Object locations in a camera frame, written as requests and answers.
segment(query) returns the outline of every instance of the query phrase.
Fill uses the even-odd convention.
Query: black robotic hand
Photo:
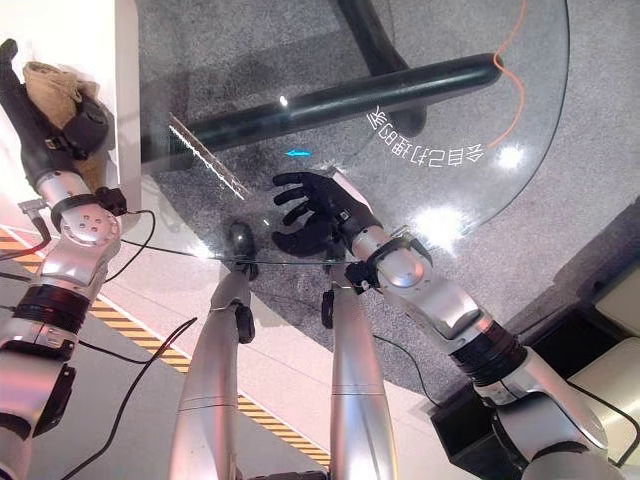
[[[334,179],[315,173],[283,173],[273,177],[276,186],[302,184],[287,190],[273,199],[276,205],[306,198],[282,219],[292,225],[307,212],[313,214],[304,226],[294,233],[274,232],[272,239],[283,252],[297,257],[321,253],[340,241],[351,249],[353,239],[362,230],[373,225],[382,226],[369,208],[353,198]]]

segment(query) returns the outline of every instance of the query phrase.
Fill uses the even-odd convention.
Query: wire
[[[524,85],[522,85],[522,81],[511,70],[500,65],[500,62],[498,61],[498,57],[500,56],[501,53],[503,53],[506,50],[509,43],[511,43],[511,41],[513,40],[513,37],[515,37],[516,33],[518,33],[518,30],[520,29],[520,27],[522,26],[522,22],[524,21],[526,10],[527,10],[527,2],[526,0],[522,0],[522,5],[520,6],[520,14],[518,15],[518,20],[516,21],[516,24],[513,27],[513,30],[511,30],[511,33],[509,33],[509,36],[507,37],[507,39],[502,43],[502,45],[500,45],[498,50],[496,50],[496,52],[493,54],[493,64],[496,66],[498,70],[500,70],[502,73],[504,73],[507,77],[509,77],[513,81],[513,83],[518,88],[518,94],[519,94],[520,100],[518,102],[518,110],[516,111],[516,114],[513,117],[513,120],[511,122],[511,125],[509,125],[509,128],[507,128],[498,138],[496,138],[495,140],[487,144],[487,148],[495,147],[502,140],[504,140],[507,137],[507,135],[509,135],[509,133],[511,133],[511,130],[513,130],[513,128],[516,126],[516,123],[518,123],[518,120],[520,119],[520,115],[522,114],[522,109],[524,107],[525,90],[524,90]]]
[[[29,277],[24,277],[22,275],[14,275],[13,273],[6,273],[6,272],[0,272],[0,277],[8,278],[9,280],[16,280],[18,282],[29,283],[31,281]]]
[[[42,241],[35,247],[25,248],[24,250],[14,250],[0,255],[0,262],[4,260],[10,260],[12,258],[24,257],[25,255],[31,255],[32,253],[36,253],[37,251],[42,250],[44,247],[49,245],[49,242],[51,242],[51,234],[49,233],[47,224],[44,223],[42,217],[37,216],[32,218],[31,223],[33,223],[33,225],[38,229],[38,232],[40,232]]]
[[[151,238],[153,237],[153,234],[156,231],[156,214],[153,213],[151,210],[137,210],[135,212],[127,212],[128,214],[133,214],[133,215],[138,215],[141,213],[148,213],[149,215],[151,215],[151,231],[149,232],[149,236],[147,236],[147,239],[144,241],[143,244],[140,245],[140,249],[133,255],[133,257],[131,257],[127,263],[124,264],[124,266],[118,270],[116,273],[114,273],[112,276],[110,276],[109,278],[107,278],[104,283],[110,282],[111,280],[113,280],[114,278],[116,278],[118,275],[120,275],[122,272],[124,272],[126,270],[126,268],[131,265],[131,262],[133,262],[136,258],[138,258],[138,255],[140,255],[142,253],[142,251],[147,248],[147,246],[149,245],[149,242],[151,241]]]
[[[141,247],[143,244],[134,242],[131,240],[125,240],[124,238],[120,240],[123,243],[128,243],[129,245],[135,245],[137,247]],[[258,265],[348,265],[351,262],[348,260],[345,261],[335,261],[335,260],[324,260],[324,261],[313,261],[313,262],[276,262],[276,261],[268,261],[268,260],[242,260],[242,259],[233,259],[233,258],[223,258],[223,257],[202,257],[200,255],[196,255],[194,253],[189,252],[181,252],[180,250],[171,250],[170,248],[162,248],[162,247],[154,247],[152,245],[147,245],[146,248],[148,250],[155,250],[156,252],[164,252],[164,253],[173,253],[175,255],[183,255],[185,257],[195,257],[201,260],[218,260],[218,261],[234,261],[236,263],[250,263],[250,264],[258,264]]]
[[[413,355],[411,355],[411,353],[409,353],[409,351],[404,348],[401,345],[398,345],[395,342],[392,342],[391,340],[387,340],[384,337],[381,337],[379,335],[374,335],[373,338],[378,339],[378,340],[382,340],[383,342],[387,342],[390,345],[393,345],[396,348],[399,348],[400,350],[402,350],[404,353],[407,354],[407,356],[411,359],[411,361],[413,362],[413,366],[416,367],[416,371],[418,372],[418,378],[420,379],[420,385],[422,385],[422,391],[424,392],[424,396],[427,397],[427,399],[433,403],[436,407],[441,407],[442,404],[436,402],[428,393],[427,393],[427,387],[424,384],[424,379],[422,378],[422,372],[420,371],[420,367],[418,366],[418,362],[416,361],[416,359],[413,357]]]
[[[91,350],[95,350],[96,352],[104,353],[105,355],[111,355],[119,360],[124,360],[125,362],[135,363],[137,365],[144,365],[148,362],[148,360],[136,360],[135,358],[126,357],[124,355],[120,355],[119,353],[112,352],[111,350],[107,350],[106,348],[98,347],[89,342],[85,342],[84,340],[78,340],[78,344],[82,345],[85,348],[89,348]]]
[[[140,372],[138,373],[136,378],[133,380],[133,382],[129,386],[129,389],[127,390],[127,393],[125,394],[124,398],[122,399],[122,403],[120,404],[120,407],[118,408],[118,413],[116,414],[116,418],[115,418],[115,420],[113,422],[113,426],[111,427],[111,432],[109,433],[109,438],[107,439],[105,444],[102,446],[102,448],[100,450],[98,450],[96,453],[91,455],[84,462],[82,462],[80,465],[78,465],[73,470],[71,470],[69,473],[67,473],[64,477],[62,477],[61,480],[69,480],[71,477],[75,476],[78,472],[83,470],[89,464],[91,464],[92,462],[94,462],[98,458],[100,458],[109,449],[109,447],[113,443],[113,439],[116,436],[116,433],[118,431],[118,426],[120,425],[120,420],[122,419],[122,415],[124,414],[124,410],[125,410],[125,408],[127,406],[127,403],[129,402],[129,399],[131,398],[131,394],[135,390],[136,386],[138,385],[138,383],[140,382],[140,380],[142,379],[144,374],[147,372],[147,370],[153,364],[153,362],[155,362],[165,352],[165,350],[167,348],[169,348],[169,345],[171,345],[171,343],[174,340],[176,340],[191,325],[193,325],[196,320],[197,320],[197,318],[194,317],[191,320],[188,320],[185,323],[183,323],[182,325],[180,325],[173,332],[171,332],[171,334],[167,337],[167,339],[164,342],[162,342],[162,345],[160,345],[158,350],[156,350],[156,353],[154,353],[153,356],[147,362],[145,362],[144,367],[142,367],[142,369],[140,370]]]
[[[633,455],[633,452],[635,452],[635,450],[638,448],[638,445],[640,444],[640,425],[627,412],[624,412],[623,410],[619,409],[615,405],[607,402],[606,400],[603,400],[602,398],[597,396],[595,393],[591,393],[589,390],[585,390],[580,385],[576,385],[575,383],[571,382],[570,380],[566,380],[566,382],[569,385],[571,385],[573,388],[578,390],[579,392],[584,393],[586,396],[593,398],[595,401],[600,402],[605,407],[610,408],[611,410],[616,412],[618,415],[626,418],[629,422],[631,422],[631,424],[633,425],[633,428],[636,429],[636,436],[633,439],[633,442],[631,442],[631,445],[629,445],[629,448],[627,448],[627,450],[622,454],[622,456],[620,457],[620,459],[617,462],[613,462],[613,465],[615,467],[618,467],[618,468],[622,467],[626,463],[626,461],[629,460],[629,457],[631,455]]]

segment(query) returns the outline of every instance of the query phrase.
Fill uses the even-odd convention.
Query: black cable
[[[24,257],[25,255],[31,255],[32,253],[36,253],[38,250],[42,250],[44,247],[49,245],[51,241],[51,234],[49,233],[49,229],[47,228],[47,224],[44,222],[43,218],[38,216],[31,219],[31,223],[38,229],[40,232],[40,236],[42,240],[35,247],[25,248],[24,250],[14,250],[3,255],[0,255],[0,262],[4,260],[10,260],[12,258]]]
[[[411,361],[413,362],[413,366],[416,367],[416,371],[418,372],[418,378],[420,379],[420,385],[422,385],[422,391],[424,392],[424,396],[427,397],[427,399],[433,403],[436,407],[441,407],[442,404],[436,402],[433,398],[431,398],[431,396],[427,393],[427,387],[424,384],[424,379],[422,378],[422,372],[420,371],[420,367],[418,366],[418,362],[416,361],[416,359],[413,357],[413,355],[411,355],[411,353],[409,353],[409,351],[404,348],[401,345],[398,345],[395,342],[392,342],[391,340],[387,340],[384,337],[381,337],[379,335],[374,335],[373,338],[376,338],[378,340],[382,340],[383,342],[387,342],[390,345],[393,345],[396,348],[399,348],[400,350],[402,350],[404,353],[407,354],[407,356],[411,359]]]
[[[120,241],[123,243],[128,243],[129,245],[135,245],[137,247],[141,247],[143,245],[142,243],[134,242],[132,240],[126,240],[124,238],[122,238]],[[295,265],[312,265],[313,266],[313,265],[346,265],[346,264],[355,263],[351,261],[333,261],[333,260],[312,261],[312,262],[277,262],[277,261],[269,261],[269,260],[242,260],[242,259],[235,260],[233,258],[224,258],[224,257],[202,257],[194,253],[181,252],[180,250],[171,250],[170,248],[154,247],[153,245],[147,245],[146,248],[148,250],[155,250],[156,252],[173,253],[175,255],[182,255],[185,257],[195,257],[195,258],[204,259],[204,260],[218,260],[218,261],[229,260],[229,261],[234,261],[236,263],[251,263],[251,264],[258,264],[258,265],[294,265],[294,266]]]
[[[144,365],[149,360],[136,360],[135,358],[125,357],[124,355],[120,355],[119,353],[112,352],[111,350],[107,350],[106,348],[98,347],[89,342],[85,342],[84,340],[78,340],[78,344],[82,345],[85,348],[89,348],[91,350],[95,350],[96,352],[104,353],[105,355],[111,355],[119,360],[124,360],[125,362],[135,363],[137,365]]]
[[[118,270],[116,273],[114,273],[113,275],[111,275],[109,278],[107,278],[104,283],[110,282],[111,280],[113,280],[114,278],[116,278],[118,275],[120,275],[122,272],[124,272],[126,270],[126,268],[131,265],[131,262],[133,262],[136,258],[138,258],[138,255],[140,255],[142,253],[142,251],[147,248],[149,242],[151,241],[151,238],[153,237],[153,234],[156,231],[156,214],[153,213],[151,210],[137,210],[135,212],[127,212],[128,214],[140,214],[140,213],[148,213],[149,215],[151,215],[151,231],[149,232],[149,236],[147,237],[147,239],[144,241],[143,244],[140,245],[140,249],[133,255],[133,257],[131,257],[127,263],[124,264],[124,266]]]
[[[0,277],[8,278],[9,280],[17,280],[18,282],[29,283],[31,279],[23,275],[14,275],[13,273],[0,272]]]
[[[571,385],[573,388],[578,390],[579,392],[584,393],[586,396],[593,398],[596,402],[600,402],[605,407],[610,408],[611,410],[616,412],[618,415],[626,418],[629,422],[631,422],[631,424],[633,425],[633,428],[636,429],[636,436],[633,439],[633,442],[631,442],[631,445],[629,445],[629,448],[627,448],[627,450],[622,454],[622,456],[617,462],[613,462],[613,465],[615,467],[618,467],[618,468],[622,467],[626,463],[626,461],[629,460],[629,457],[633,455],[633,452],[636,451],[636,448],[638,448],[638,445],[640,444],[640,425],[638,424],[638,422],[636,422],[635,418],[633,418],[627,412],[624,412],[623,410],[619,409],[615,405],[607,402],[606,400],[603,400],[602,398],[597,396],[595,393],[591,393],[589,390],[585,390],[580,385],[576,385],[575,383],[569,380],[566,380],[566,382],[569,385]]]
[[[111,446],[111,443],[113,442],[113,439],[115,438],[116,433],[118,431],[118,426],[120,425],[120,420],[122,419],[122,415],[124,413],[124,409],[126,408],[127,403],[129,402],[129,398],[131,398],[131,394],[135,390],[136,386],[138,385],[138,383],[140,382],[140,380],[142,379],[144,374],[147,372],[147,370],[153,364],[153,362],[155,362],[165,352],[165,350],[167,348],[169,348],[169,345],[171,345],[171,343],[174,340],[176,340],[191,325],[193,325],[196,320],[197,320],[197,318],[194,317],[191,320],[188,320],[187,322],[185,322],[182,325],[180,325],[173,332],[171,332],[171,334],[167,337],[167,339],[164,342],[162,342],[162,345],[160,345],[158,350],[156,350],[156,353],[154,353],[153,356],[147,362],[145,362],[144,367],[142,367],[142,369],[140,370],[140,372],[138,373],[136,378],[133,380],[133,382],[129,386],[129,389],[127,390],[127,393],[125,394],[124,398],[122,399],[122,403],[120,404],[120,407],[118,408],[118,413],[116,414],[116,418],[115,418],[115,420],[113,422],[113,426],[111,427],[111,432],[109,433],[109,438],[107,439],[105,444],[102,446],[102,448],[100,450],[98,450],[96,453],[91,455],[84,462],[82,462],[80,465],[78,465],[73,470],[71,470],[69,473],[67,473],[64,477],[62,477],[61,480],[69,480],[71,477],[73,477],[78,472],[83,470],[89,464],[91,464],[92,462],[94,462],[95,460],[100,458],[109,449],[109,447]]]

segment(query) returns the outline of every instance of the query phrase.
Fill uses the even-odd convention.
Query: glass table
[[[371,59],[365,62],[372,53],[362,50],[366,44],[358,48],[362,38],[354,22],[371,19],[362,12],[354,18],[342,6],[349,2],[278,1],[268,9],[259,1],[213,1],[206,7],[163,3],[167,8],[150,1],[138,6],[143,170],[155,170],[155,183],[179,216],[171,228],[178,233],[184,222],[202,244],[168,234],[153,239],[152,246],[228,258],[225,228],[242,220],[258,240],[259,261],[331,261],[295,259],[275,248],[270,235],[282,230],[285,208],[272,202],[279,189],[271,178],[336,168],[388,231],[407,225],[428,248],[450,248],[518,195],[553,138],[567,78],[565,2],[374,1],[370,6],[379,26],[411,72],[448,62],[444,73],[437,67],[426,72],[428,95],[386,106],[389,91],[413,80],[377,90],[358,80],[353,85],[354,79],[385,75],[372,75]],[[486,54],[479,68],[491,78],[439,96],[438,85],[447,75],[458,80],[470,75],[452,61],[478,54]],[[333,98],[339,89],[330,87],[343,85],[353,87],[347,98],[340,91]],[[274,135],[269,113],[276,110],[276,122],[294,123],[308,116],[314,92],[329,93],[313,108],[342,102],[347,111],[336,118],[320,116],[313,128],[303,125],[307,129],[293,133],[284,128]],[[354,103],[349,94],[362,98]],[[261,105],[268,107],[266,114]],[[402,125],[398,108],[426,112],[424,126]],[[242,111],[248,113],[238,120]],[[258,118],[247,120],[251,115]],[[231,132],[236,138],[220,142],[229,131],[216,129],[229,130],[234,121],[248,121],[245,127],[254,131],[247,135],[247,128],[238,127]],[[185,146],[183,136],[190,134],[195,136]],[[261,136],[271,138],[254,141]],[[193,142],[200,140],[204,150],[194,154]],[[175,159],[178,170],[171,163]],[[125,238],[141,242],[145,236],[145,228],[138,227]]]

